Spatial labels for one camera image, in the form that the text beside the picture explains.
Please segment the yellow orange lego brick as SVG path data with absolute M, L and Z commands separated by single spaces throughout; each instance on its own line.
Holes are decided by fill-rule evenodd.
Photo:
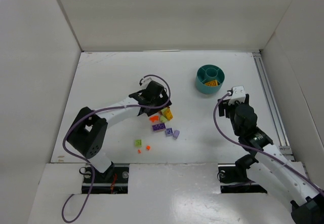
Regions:
M 209 87 L 217 87 L 219 85 L 219 83 L 217 80 L 212 80 L 212 81 L 206 82 L 205 85 L 209 86 Z

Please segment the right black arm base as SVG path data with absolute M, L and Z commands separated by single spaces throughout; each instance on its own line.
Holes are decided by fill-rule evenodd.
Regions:
M 263 193 L 267 190 L 248 179 L 247 170 L 257 161 L 250 155 L 245 155 L 235 163 L 218 164 L 217 179 L 220 182 L 222 194 L 249 194 Z

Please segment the green square lego brick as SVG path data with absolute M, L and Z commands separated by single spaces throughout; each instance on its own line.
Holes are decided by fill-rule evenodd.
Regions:
M 136 139 L 134 141 L 135 147 L 141 148 L 142 147 L 142 140 L 141 139 Z

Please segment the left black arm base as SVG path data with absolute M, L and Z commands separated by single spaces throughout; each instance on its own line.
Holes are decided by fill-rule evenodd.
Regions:
M 87 194 L 92 181 L 90 166 L 81 167 L 79 169 L 79 174 L 83 176 L 82 194 Z M 115 165 L 108 173 L 100 173 L 95 170 L 91 194 L 127 194 L 128 181 L 129 165 Z

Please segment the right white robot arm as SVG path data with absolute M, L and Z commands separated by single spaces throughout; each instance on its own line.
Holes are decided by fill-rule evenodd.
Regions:
M 257 127 L 257 115 L 249 105 L 249 95 L 229 90 L 220 99 L 213 117 L 230 119 L 237 141 L 247 155 L 235 162 L 239 174 L 273 195 L 291 212 L 294 223 L 323 223 L 323 190 L 287 160 L 272 139 Z

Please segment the pale green small lego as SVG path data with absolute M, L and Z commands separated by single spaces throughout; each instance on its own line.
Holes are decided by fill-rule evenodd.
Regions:
M 168 121 L 168 119 L 165 118 L 164 116 L 160 116 L 159 120 L 160 120 L 161 123 L 165 123 L 165 122 Z

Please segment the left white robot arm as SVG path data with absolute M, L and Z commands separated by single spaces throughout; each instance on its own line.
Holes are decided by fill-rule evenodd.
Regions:
M 86 161 L 90 171 L 108 180 L 114 163 L 102 151 L 107 129 L 142 114 L 151 116 L 171 103 L 170 87 L 150 81 L 145 89 L 130 94 L 124 100 L 102 109 L 82 108 L 63 138 L 63 149 Z

